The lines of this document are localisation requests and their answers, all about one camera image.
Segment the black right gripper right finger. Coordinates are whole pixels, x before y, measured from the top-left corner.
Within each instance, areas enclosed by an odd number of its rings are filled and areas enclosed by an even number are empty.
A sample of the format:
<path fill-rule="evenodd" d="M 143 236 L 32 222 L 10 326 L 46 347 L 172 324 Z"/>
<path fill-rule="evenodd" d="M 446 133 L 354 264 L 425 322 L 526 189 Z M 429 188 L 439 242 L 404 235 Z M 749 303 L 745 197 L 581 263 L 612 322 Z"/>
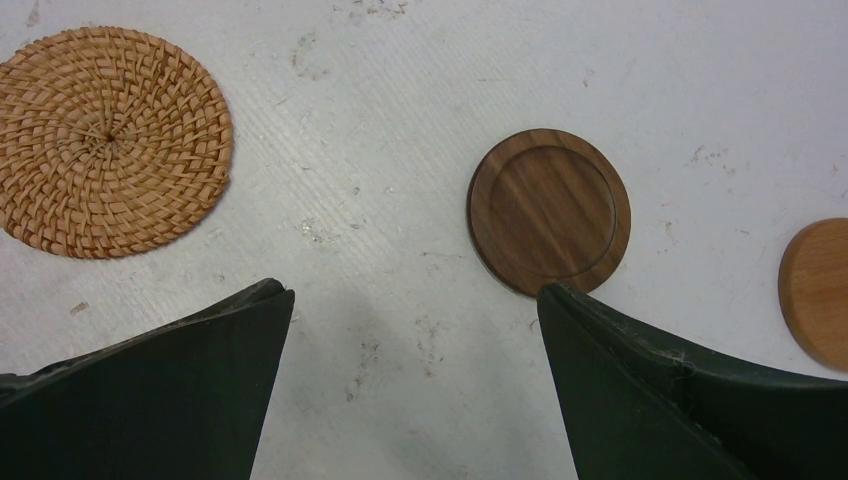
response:
<path fill-rule="evenodd" d="M 582 479 L 843 479 L 847 385 L 732 357 L 566 285 L 539 325 Z"/>

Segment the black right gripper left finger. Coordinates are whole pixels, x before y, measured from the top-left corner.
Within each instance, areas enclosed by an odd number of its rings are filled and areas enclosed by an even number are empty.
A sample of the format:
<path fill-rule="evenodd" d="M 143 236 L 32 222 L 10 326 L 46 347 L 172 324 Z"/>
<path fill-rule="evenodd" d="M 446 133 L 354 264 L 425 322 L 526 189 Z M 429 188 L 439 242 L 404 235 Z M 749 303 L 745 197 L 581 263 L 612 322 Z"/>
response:
<path fill-rule="evenodd" d="M 247 479 L 295 294 L 268 278 L 115 345 L 1 377 L 5 479 Z"/>

